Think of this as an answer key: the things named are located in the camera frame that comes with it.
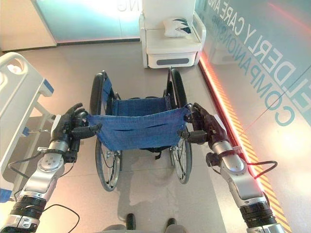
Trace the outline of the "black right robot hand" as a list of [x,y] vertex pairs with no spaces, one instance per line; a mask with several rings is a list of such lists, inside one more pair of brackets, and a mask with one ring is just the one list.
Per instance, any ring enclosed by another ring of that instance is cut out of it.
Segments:
[[203,144],[208,142],[211,148],[215,143],[227,141],[226,128],[222,127],[217,118],[211,115],[198,103],[193,104],[193,112],[191,113],[191,122],[194,131],[194,138],[189,139],[190,143]]

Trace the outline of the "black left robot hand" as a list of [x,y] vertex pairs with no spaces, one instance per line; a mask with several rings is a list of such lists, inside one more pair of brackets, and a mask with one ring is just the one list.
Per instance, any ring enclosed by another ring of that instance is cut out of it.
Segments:
[[70,145],[73,138],[72,131],[88,126],[87,115],[88,112],[81,102],[69,108],[63,115],[57,115],[52,125],[50,142],[63,141]]

